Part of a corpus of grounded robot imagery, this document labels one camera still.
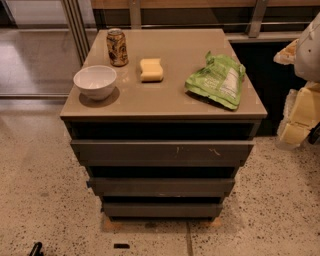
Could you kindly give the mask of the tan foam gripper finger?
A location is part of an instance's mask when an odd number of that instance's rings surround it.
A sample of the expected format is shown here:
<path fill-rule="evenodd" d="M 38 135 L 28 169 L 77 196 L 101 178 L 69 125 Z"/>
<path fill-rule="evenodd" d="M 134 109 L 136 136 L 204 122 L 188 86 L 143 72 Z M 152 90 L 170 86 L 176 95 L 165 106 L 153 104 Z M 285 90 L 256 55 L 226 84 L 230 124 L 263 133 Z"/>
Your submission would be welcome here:
<path fill-rule="evenodd" d="M 320 84 L 307 82 L 299 90 L 291 89 L 286 97 L 279 140 L 299 146 L 320 122 Z"/>

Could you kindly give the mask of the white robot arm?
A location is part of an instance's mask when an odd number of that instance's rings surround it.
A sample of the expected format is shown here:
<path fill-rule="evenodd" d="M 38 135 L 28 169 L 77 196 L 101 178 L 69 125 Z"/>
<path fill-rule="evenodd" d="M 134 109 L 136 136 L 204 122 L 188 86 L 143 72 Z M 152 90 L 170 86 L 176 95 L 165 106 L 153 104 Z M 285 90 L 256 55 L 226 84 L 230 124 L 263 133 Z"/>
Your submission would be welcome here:
<path fill-rule="evenodd" d="M 299 91 L 291 90 L 278 128 L 279 142 L 298 147 L 320 122 L 320 13 L 302 32 L 274 56 L 279 64 L 294 65 L 295 75 L 307 83 Z"/>

